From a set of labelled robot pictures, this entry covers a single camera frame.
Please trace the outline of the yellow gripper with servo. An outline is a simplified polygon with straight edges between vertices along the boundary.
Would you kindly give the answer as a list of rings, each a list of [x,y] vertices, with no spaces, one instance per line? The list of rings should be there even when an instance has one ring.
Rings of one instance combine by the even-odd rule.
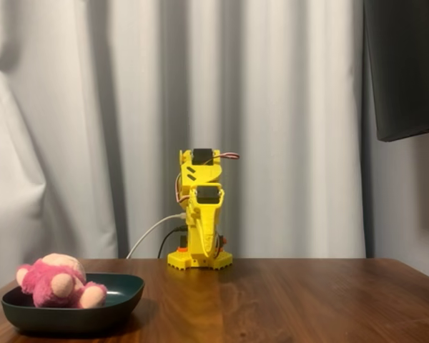
[[[216,227],[224,200],[219,183],[198,184],[191,188],[187,208],[189,251],[193,256],[213,256]]]

